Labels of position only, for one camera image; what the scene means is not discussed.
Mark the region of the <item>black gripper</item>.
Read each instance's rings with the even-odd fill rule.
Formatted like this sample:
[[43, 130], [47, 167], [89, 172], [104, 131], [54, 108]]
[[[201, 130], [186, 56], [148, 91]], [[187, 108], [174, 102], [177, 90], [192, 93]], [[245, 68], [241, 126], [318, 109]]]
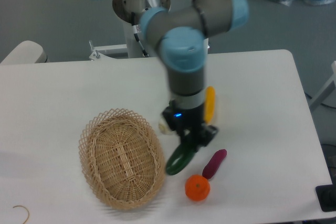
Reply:
[[216, 126], [204, 121], [204, 103], [192, 109], [182, 109], [172, 100], [162, 115], [169, 129], [180, 137], [181, 142], [193, 141], [195, 152], [206, 147], [218, 133]]

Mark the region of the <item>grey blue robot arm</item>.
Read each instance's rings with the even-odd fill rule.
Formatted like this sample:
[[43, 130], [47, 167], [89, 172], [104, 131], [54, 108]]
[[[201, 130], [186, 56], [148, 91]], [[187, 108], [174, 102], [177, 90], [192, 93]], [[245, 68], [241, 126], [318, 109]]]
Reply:
[[192, 5], [170, 12], [159, 0], [125, 0], [144, 42], [167, 70], [171, 102], [163, 111], [181, 146], [197, 151], [214, 138], [217, 128], [204, 119], [205, 40], [244, 25], [247, 0], [192, 0]]

